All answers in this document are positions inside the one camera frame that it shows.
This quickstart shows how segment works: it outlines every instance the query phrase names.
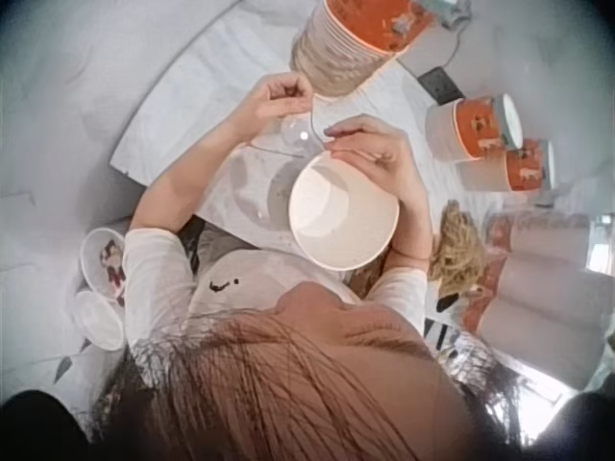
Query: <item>black cord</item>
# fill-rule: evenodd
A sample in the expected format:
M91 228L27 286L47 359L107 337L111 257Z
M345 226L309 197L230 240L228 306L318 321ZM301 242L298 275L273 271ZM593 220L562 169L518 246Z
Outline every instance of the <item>black cord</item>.
M449 56L449 58L446 60L446 62L444 62L444 64L441 65L441 67L443 69L446 69L446 67L453 61L453 59L455 58L455 55L457 54L457 51L459 51L459 47L461 46L461 36L463 35L463 33L465 32L465 30L468 28L468 26L470 25L470 21L468 20L465 22L465 24L463 24L460 28L459 28L459 32L457 32L456 35L456 43L455 43L455 48L453 49L453 52L451 53L451 55Z

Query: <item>finger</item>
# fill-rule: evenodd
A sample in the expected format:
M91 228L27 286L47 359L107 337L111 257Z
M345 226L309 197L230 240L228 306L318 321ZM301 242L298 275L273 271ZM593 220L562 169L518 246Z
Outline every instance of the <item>finger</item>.
M311 98L282 98L263 102L258 108L258 116L263 118L286 117L294 113L311 110Z
M331 151L363 151L377 158L390 157L391 140L382 134L355 133L325 143Z
M359 154L363 158L370 160L370 161L379 161L382 159L382 156L380 154L375 154L372 152L367 152L367 151L353 151L353 152Z
M379 118L363 113L362 115L337 122L324 131L327 136L333 137L356 132L390 134L395 132L395 128Z
M299 72L270 75L265 78L264 82L267 84L271 99L287 96L311 99L314 93L308 78Z
M331 157L345 161L363 173L371 182L374 182L380 187L384 186L386 173L376 162L368 160L356 152L349 151L333 152Z

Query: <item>hand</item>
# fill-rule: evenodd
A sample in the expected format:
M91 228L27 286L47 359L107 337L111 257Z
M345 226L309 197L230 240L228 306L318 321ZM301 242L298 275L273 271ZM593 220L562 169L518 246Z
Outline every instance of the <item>hand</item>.
M359 115L325 130L333 141L325 143L338 158L362 172L403 204L423 205L427 191L418 172L406 133L382 120Z
M297 72L267 75L227 119L239 142L251 141L276 118L308 112L312 107L313 89L305 75Z

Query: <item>white table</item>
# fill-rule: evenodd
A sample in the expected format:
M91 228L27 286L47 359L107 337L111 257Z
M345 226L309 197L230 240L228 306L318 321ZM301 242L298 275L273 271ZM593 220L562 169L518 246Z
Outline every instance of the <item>white table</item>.
M111 165L150 184L201 135L222 120L264 74L288 70L293 38L314 0L245 0L207 28L169 67L132 120ZM359 113L375 115L408 133L430 193L434 228L450 199L480 225L488 209L502 205L499 193L466 192L451 164L434 159L425 139L429 94L396 61L353 94L317 99L317 132ZM261 136L259 147L280 150L280 137ZM197 215L260 248L301 254L288 227L290 187L308 158L237 149L222 166Z

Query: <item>sleeve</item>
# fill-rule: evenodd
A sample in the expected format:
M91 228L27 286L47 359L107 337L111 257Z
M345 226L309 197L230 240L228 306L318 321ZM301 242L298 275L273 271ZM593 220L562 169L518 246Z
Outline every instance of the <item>sleeve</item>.
M424 271L392 269L380 277L365 301L380 303L399 312L423 334L427 286L427 274Z
M177 235L159 229L129 231L123 267L128 345L132 348L154 332L179 331L196 284Z

